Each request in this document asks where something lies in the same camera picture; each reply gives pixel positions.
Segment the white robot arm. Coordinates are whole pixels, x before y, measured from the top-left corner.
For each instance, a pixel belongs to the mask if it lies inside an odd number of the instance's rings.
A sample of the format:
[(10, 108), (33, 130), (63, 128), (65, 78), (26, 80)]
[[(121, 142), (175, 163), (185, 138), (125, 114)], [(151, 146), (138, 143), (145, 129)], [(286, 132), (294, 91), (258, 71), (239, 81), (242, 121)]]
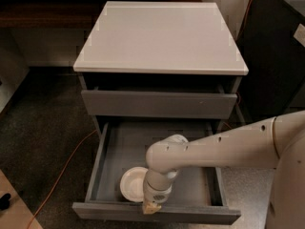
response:
[(275, 169), (265, 229), (305, 227), (305, 111), (279, 115), (227, 132), (188, 141), (171, 135), (146, 153), (143, 213), (168, 200), (180, 169), (255, 167)]

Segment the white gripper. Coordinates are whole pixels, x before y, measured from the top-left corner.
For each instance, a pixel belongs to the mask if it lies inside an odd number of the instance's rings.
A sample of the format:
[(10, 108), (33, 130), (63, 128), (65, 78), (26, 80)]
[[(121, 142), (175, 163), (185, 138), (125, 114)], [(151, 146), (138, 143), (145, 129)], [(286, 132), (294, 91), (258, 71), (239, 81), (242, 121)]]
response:
[(144, 215), (152, 215), (161, 209), (162, 203), (169, 199), (172, 189), (165, 191), (148, 190), (144, 191), (144, 202), (142, 211)]

